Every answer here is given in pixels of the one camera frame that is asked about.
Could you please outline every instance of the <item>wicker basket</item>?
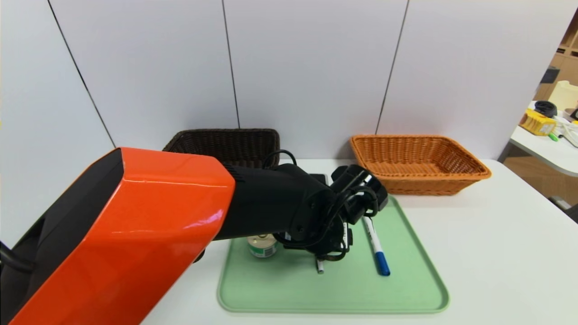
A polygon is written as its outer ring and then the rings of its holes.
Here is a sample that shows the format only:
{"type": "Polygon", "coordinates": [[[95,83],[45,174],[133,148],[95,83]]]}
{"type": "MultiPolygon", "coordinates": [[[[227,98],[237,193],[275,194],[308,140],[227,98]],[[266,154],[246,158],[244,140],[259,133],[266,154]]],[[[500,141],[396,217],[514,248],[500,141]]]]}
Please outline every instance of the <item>wicker basket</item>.
{"type": "MultiPolygon", "coordinates": [[[[163,151],[204,154],[222,163],[262,168],[265,157],[279,150],[279,134],[273,129],[201,129],[177,133],[163,151]]],[[[279,155],[266,167],[277,166],[279,155]]]]}
{"type": "Polygon", "coordinates": [[[490,170],[456,141],[436,135],[356,135],[351,147],[389,193],[453,195],[490,170]]]}

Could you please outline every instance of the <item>light green plastic tray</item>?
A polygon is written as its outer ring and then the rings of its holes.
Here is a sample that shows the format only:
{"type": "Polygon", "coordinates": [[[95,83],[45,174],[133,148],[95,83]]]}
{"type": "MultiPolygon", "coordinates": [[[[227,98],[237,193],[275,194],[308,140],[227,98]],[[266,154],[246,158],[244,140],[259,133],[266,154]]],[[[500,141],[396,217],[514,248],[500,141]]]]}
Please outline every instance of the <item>light green plastic tray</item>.
{"type": "Polygon", "coordinates": [[[449,294],[395,198],[373,218],[391,275],[377,273],[363,222],[352,226],[353,245],[341,261],[280,250],[269,258],[249,253],[246,238],[231,241],[218,299],[232,312],[435,313],[449,294]]]}

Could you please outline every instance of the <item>can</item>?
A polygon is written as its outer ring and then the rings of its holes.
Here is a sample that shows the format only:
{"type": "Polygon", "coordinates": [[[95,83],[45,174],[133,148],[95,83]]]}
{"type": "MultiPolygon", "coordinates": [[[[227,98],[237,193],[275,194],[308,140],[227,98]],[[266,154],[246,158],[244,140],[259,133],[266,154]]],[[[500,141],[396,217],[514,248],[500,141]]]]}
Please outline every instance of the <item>can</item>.
{"type": "Polygon", "coordinates": [[[247,242],[251,254],[259,258],[267,258],[275,254],[279,245],[271,234],[247,237],[247,242]]]}

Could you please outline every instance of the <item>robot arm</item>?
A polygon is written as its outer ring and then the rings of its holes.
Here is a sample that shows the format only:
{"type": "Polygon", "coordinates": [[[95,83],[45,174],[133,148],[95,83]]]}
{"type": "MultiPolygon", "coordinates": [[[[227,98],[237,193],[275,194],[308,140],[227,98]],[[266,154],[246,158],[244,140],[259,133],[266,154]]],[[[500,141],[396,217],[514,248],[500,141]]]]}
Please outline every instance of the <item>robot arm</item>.
{"type": "Polygon", "coordinates": [[[292,164],[116,149],[12,252],[2,248],[1,323],[138,324],[212,240],[271,233],[319,257],[339,252],[343,223],[375,215],[387,193],[356,165],[332,178],[327,186],[292,164]]]}

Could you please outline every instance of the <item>pen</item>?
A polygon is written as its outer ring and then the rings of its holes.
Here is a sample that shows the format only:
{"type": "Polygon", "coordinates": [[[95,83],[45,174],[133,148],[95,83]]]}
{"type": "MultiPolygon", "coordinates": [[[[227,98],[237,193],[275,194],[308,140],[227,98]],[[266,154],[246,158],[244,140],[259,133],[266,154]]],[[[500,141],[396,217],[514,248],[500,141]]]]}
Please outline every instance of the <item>pen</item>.
{"type": "Polygon", "coordinates": [[[322,260],[318,260],[315,259],[317,261],[317,273],[318,274],[323,274],[324,270],[323,270],[323,261],[322,260]]]}
{"type": "Polygon", "coordinates": [[[375,259],[379,265],[379,273],[384,276],[389,276],[389,274],[391,274],[390,268],[387,266],[386,256],[383,254],[383,249],[381,248],[379,238],[375,233],[375,228],[373,228],[373,221],[371,221],[369,217],[363,217],[363,223],[365,224],[365,229],[367,230],[369,239],[371,240],[371,246],[373,248],[373,252],[375,253],[375,259]]]}

